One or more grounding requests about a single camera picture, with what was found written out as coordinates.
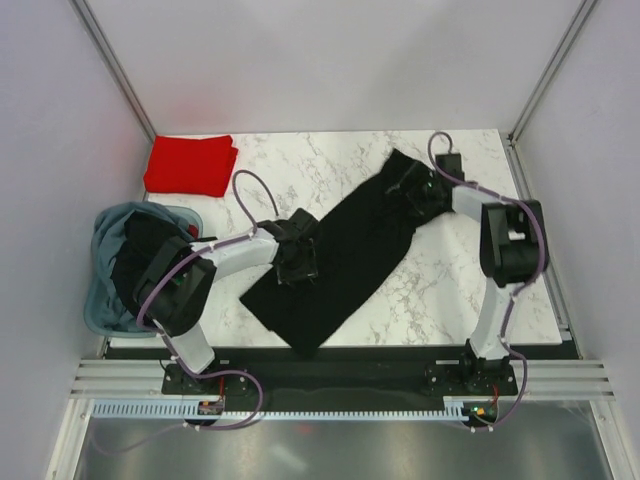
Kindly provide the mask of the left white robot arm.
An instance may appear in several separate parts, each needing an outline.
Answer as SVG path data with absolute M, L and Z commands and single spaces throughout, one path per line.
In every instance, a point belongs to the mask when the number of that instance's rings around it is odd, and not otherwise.
M 318 276 L 314 235 L 318 221 L 262 221 L 243 234 L 223 240 L 188 243 L 168 239 L 133 290 L 139 306 L 136 323 L 157 332 L 185 369 L 185 382 L 208 393 L 219 382 L 215 352 L 200 325 L 215 282 L 244 270 L 270 265 L 279 285 L 295 285 Z

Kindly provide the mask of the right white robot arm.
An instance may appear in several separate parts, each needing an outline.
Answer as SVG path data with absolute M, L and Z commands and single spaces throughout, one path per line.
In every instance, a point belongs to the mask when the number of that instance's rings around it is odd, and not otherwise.
M 411 213 L 421 220 L 453 212 L 480 226 L 485 294 L 468 339 L 473 359 L 458 368 L 457 377 L 465 391 L 481 393 L 494 381 L 494 371 L 486 361 L 510 355 L 507 331 L 516 297 L 537 281 L 549 263 L 542 205 L 534 199 L 500 195 L 440 167 L 411 167 L 387 194 L 407 200 Z

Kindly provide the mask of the black t shirt with logo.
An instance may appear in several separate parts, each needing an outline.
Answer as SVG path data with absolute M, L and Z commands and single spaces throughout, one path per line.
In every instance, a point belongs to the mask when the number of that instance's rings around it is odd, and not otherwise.
M 269 270 L 241 304 L 298 355 L 312 357 L 404 259 L 416 230 L 385 191 L 408 168 L 425 163 L 393 150 L 380 171 L 358 185 L 319 223 L 318 277 L 279 285 Z

